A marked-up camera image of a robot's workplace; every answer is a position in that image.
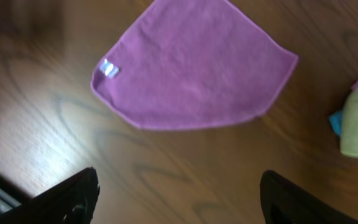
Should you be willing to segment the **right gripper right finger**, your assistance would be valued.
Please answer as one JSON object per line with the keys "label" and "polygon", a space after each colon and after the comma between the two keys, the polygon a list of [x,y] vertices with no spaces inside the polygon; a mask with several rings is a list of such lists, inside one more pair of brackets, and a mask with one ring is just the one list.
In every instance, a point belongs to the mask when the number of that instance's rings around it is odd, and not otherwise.
{"label": "right gripper right finger", "polygon": [[266,224],[358,224],[273,170],[262,174],[260,203]]}

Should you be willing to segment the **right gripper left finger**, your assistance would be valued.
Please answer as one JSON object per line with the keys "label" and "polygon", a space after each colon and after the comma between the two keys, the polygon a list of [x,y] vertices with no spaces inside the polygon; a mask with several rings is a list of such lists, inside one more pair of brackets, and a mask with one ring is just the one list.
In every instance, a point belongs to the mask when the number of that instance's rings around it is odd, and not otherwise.
{"label": "right gripper left finger", "polygon": [[22,205],[0,215],[0,224],[90,224],[100,193],[88,167]]}

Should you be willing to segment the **purple microfibre cloth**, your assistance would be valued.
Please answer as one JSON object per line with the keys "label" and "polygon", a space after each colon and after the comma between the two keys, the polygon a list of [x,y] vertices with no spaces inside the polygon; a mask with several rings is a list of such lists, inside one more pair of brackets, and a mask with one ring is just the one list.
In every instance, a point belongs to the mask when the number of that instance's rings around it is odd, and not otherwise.
{"label": "purple microfibre cloth", "polygon": [[229,1],[154,1],[93,71],[91,89],[140,129],[214,128],[265,114],[298,56]]}

